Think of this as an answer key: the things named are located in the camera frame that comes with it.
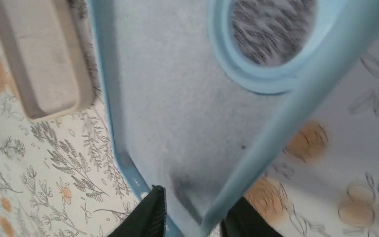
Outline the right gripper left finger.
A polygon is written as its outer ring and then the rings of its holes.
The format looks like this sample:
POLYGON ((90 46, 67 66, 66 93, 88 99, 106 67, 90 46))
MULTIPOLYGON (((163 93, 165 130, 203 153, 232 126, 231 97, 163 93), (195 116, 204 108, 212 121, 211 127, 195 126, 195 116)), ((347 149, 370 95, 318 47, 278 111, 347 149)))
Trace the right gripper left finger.
POLYGON ((151 191, 108 237, 164 237, 166 217, 165 188, 153 185, 151 191))

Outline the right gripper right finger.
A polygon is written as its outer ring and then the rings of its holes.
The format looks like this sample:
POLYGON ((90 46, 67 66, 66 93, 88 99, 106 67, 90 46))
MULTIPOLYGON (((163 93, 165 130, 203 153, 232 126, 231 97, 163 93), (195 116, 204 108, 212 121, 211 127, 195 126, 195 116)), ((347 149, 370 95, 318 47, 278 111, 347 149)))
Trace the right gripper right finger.
POLYGON ((241 197, 220 222, 222 237, 282 237, 253 206, 241 197))

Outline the beige phone case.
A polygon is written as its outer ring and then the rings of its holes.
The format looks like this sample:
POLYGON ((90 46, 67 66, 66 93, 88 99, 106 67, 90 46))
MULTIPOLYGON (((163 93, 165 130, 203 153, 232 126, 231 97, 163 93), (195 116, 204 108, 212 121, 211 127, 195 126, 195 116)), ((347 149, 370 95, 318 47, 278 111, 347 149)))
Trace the beige phone case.
POLYGON ((29 120, 65 116, 94 101, 92 79, 65 0, 0 0, 0 42, 29 120))

